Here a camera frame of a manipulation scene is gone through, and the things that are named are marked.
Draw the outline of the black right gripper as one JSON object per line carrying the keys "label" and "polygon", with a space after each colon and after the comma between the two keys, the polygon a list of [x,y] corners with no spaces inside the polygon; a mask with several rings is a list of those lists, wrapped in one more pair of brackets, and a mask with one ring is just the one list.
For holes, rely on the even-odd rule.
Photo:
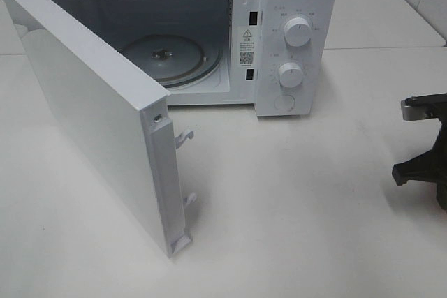
{"label": "black right gripper", "polygon": [[446,210],[446,117],[437,117],[441,123],[432,150],[406,162],[395,164],[392,176],[398,186],[408,181],[426,181],[437,184],[436,199]]}

